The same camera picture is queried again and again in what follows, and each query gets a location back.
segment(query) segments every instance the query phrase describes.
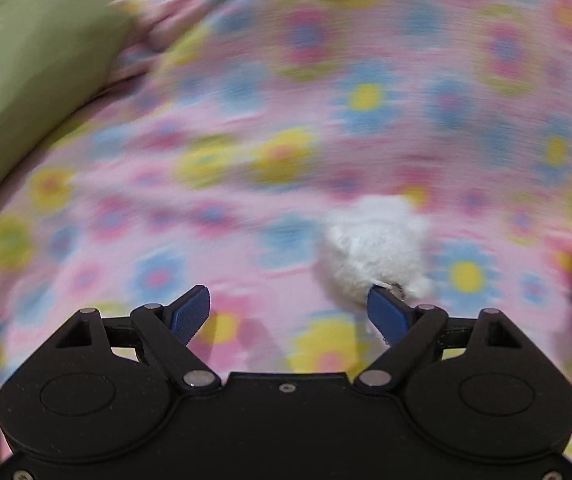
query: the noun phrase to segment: green cushion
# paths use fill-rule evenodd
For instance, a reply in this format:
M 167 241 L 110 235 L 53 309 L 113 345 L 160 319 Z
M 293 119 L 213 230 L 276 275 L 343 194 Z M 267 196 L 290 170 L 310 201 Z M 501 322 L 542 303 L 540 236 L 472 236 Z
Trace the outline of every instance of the green cushion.
M 130 28 L 104 0 L 0 0 L 0 182 L 101 88 Z

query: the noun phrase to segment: screw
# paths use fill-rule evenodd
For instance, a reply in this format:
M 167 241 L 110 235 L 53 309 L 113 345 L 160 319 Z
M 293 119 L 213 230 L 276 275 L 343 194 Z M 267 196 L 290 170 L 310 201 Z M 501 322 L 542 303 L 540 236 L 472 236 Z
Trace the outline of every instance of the screw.
M 32 478 L 30 473 L 22 469 L 13 473 L 12 480 L 34 480 L 34 478 Z
M 285 394 L 291 394 L 296 389 L 297 389 L 297 387 L 294 384 L 290 384 L 290 383 L 283 383 L 279 386 L 279 390 L 281 392 L 284 392 Z
M 193 388 L 202 388 L 215 382 L 215 375 L 208 370 L 192 370 L 184 375 L 183 381 Z
M 393 378 L 384 370 L 366 370 L 359 375 L 359 380 L 366 386 L 384 386 Z

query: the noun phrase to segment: blue gripper pad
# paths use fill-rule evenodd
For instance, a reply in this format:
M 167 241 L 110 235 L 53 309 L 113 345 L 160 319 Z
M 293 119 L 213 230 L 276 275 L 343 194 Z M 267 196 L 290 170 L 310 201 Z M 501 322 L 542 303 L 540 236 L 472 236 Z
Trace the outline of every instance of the blue gripper pad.
M 412 309 L 392 297 L 385 288 L 374 286 L 370 289 L 366 309 L 368 319 L 390 346 L 394 346 L 410 330 Z
M 210 293 L 203 285 L 197 285 L 177 301 L 166 307 L 166 326 L 187 345 L 210 314 Z

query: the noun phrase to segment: wrinkled fabric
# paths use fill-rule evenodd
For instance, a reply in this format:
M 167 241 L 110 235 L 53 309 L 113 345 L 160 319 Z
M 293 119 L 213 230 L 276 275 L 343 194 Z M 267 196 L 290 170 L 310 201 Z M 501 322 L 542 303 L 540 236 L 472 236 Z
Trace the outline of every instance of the wrinkled fabric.
M 572 380 L 572 0 L 205 1 L 12 183 L 0 384 L 77 309 L 195 283 L 191 348 L 223 376 L 356 373 L 385 346 L 316 261 L 320 216 L 363 194 L 431 219 L 422 301 L 501 308 Z

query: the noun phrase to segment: blue rubber fingertip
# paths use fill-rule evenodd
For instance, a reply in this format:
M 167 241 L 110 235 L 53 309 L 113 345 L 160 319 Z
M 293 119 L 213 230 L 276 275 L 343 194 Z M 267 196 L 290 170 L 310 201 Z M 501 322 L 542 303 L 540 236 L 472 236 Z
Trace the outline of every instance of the blue rubber fingertip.
M 390 346 L 395 345 L 410 330 L 405 313 L 388 301 L 376 288 L 370 289 L 366 308 L 368 319 Z
M 187 345 L 210 314 L 210 293 L 204 287 L 173 312 L 170 330 Z

